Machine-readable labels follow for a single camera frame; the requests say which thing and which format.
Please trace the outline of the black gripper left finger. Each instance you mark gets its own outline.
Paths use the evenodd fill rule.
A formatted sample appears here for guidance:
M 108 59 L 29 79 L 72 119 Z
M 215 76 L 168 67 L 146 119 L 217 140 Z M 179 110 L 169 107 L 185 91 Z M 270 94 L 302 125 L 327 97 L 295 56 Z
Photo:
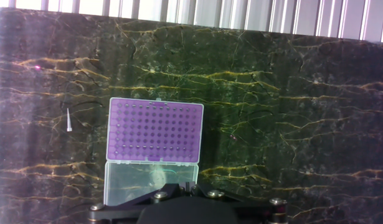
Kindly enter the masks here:
M 141 212 L 150 205 L 186 196 L 187 182 L 180 184 L 164 184 L 158 190 L 144 194 L 128 202 L 109 206 L 102 203 L 92 205 L 88 211 L 89 224 L 137 223 Z

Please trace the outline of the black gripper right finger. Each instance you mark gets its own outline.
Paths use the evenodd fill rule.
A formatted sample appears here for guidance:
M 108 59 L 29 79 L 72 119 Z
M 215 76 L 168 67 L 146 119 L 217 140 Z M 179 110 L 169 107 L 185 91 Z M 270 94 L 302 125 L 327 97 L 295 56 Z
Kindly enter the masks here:
M 256 200 L 207 184 L 195 185 L 190 189 L 190 195 L 222 202 L 234 213 L 234 223 L 288 224 L 288 202 L 285 199 Z

